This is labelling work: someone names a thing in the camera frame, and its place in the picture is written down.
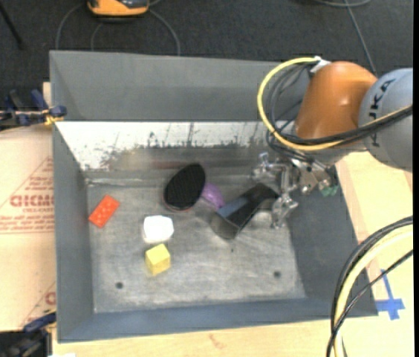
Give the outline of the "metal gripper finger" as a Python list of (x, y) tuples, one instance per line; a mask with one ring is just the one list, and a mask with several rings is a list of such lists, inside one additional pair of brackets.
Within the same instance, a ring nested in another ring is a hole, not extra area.
[(283, 193), (277, 198), (271, 207), (271, 227), (281, 228), (286, 220), (297, 209), (299, 203), (295, 201), (289, 193)]
[(256, 166), (251, 170), (250, 177), (254, 181), (278, 181), (286, 171), (286, 164), (270, 162), (267, 152), (259, 153)]

